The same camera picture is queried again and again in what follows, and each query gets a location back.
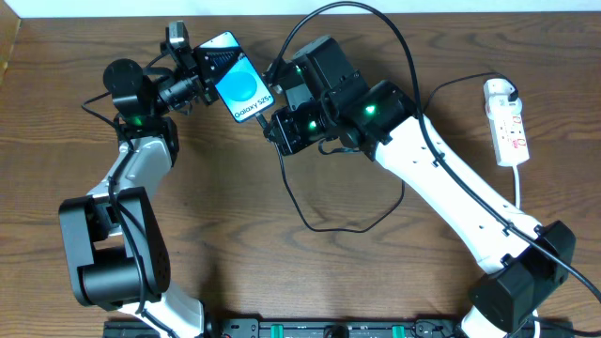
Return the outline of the blue screen Galaxy smartphone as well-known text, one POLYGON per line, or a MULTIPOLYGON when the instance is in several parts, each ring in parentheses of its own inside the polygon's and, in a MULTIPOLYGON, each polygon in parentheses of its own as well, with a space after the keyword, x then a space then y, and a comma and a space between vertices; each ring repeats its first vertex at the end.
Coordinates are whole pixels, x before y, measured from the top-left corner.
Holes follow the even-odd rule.
MULTIPOLYGON (((198 46, 241 47, 238 39, 231 31, 224 31, 198 46)), ((217 84, 210 83, 214 86, 224 106, 237 123, 249 120, 275 103, 274 97, 245 52, 244 56, 227 72, 220 82, 217 84)))

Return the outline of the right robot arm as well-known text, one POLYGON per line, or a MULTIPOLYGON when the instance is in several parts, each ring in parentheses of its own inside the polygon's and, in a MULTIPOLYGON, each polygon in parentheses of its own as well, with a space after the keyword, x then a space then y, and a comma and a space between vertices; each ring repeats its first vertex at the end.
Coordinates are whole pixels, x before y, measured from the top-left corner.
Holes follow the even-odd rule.
POLYGON ((540 224, 495 192, 441 139, 391 81, 369 85, 323 36, 266 75, 285 97, 264 130, 282 156, 336 138, 409 184, 464 241, 483 276, 470 289, 467 337, 517 333, 567 279, 576 239, 540 224))

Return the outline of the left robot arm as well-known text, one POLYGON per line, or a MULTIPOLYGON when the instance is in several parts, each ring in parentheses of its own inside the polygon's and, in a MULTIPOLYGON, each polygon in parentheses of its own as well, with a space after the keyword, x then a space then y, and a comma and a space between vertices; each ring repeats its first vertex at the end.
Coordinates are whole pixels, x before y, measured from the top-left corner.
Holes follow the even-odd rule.
POLYGON ((179 152, 168 113, 216 101, 216 84, 244 53, 235 42, 193 48, 169 38, 161 55, 173 58, 173 69, 121 58, 103 73, 117 109, 108 124, 118 156, 96 187, 59 207, 70 284, 81 305, 133 315, 161 337, 220 337, 202 301, 173 282, 151 199, 179 152))

